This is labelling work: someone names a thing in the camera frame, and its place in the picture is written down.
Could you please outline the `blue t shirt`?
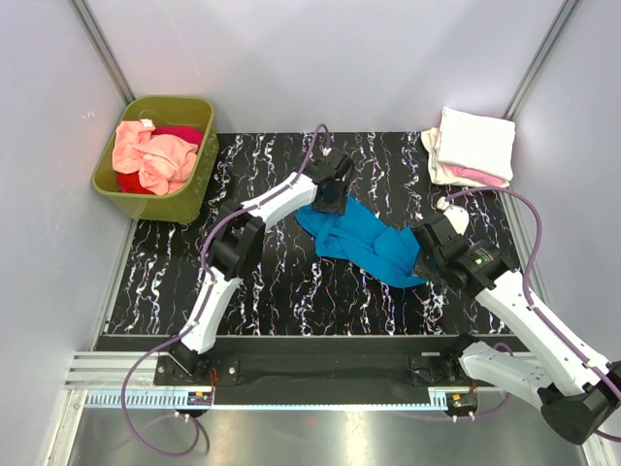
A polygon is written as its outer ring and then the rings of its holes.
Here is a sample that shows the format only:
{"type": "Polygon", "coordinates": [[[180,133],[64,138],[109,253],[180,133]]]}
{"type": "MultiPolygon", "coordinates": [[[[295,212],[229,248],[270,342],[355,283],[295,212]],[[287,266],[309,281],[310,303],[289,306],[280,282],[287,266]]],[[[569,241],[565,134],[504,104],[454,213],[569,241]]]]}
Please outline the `blue t shirt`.
{"type": "Polygon", "coordinates": [[[295,219],[314,238],[319,257],[348,260],[392,287],[411,288],[426,282],[415,274],[420,246],[411,229],[386,225],[352,197],[341,216],[304,207],[295,219]]]}

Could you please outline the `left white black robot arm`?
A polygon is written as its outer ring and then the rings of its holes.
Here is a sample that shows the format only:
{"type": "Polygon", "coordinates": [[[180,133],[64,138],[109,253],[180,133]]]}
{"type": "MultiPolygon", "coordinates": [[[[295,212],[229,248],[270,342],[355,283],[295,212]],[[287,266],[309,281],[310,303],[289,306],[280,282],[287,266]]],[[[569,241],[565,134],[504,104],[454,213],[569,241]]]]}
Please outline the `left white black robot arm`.
{"type": "Polygon", "coordinates": [[[209,374],[208,352],[228,304],[259,264],[265,234],[279,221],[303,207],[343,215],[353,171],[350,155],[326,149],[297,172],[264,194],[222,204],[216,224],[201,250],[204,280],[187,323],[169,348],[176,373],[190,384],[209,374]]]}

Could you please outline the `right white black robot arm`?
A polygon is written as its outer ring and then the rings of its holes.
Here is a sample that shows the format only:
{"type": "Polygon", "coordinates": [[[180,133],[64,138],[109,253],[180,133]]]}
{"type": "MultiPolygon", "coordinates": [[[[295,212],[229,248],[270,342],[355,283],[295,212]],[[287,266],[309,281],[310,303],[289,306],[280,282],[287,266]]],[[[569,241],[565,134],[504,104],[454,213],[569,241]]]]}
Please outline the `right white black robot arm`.
{"type": "Polygon", "coordinates": [[[490,383],[538,409],[564,440],[584,444],[620,408],[619,363],[572,332],[493,243],[470,243],[468,224],[466,211],[455,207],[422,220],[412,229],[420,259],[433,278],[507,324],[534,358],[525,361],[462,335],[441,353],[443,378],[456,385],[490,383]]]}

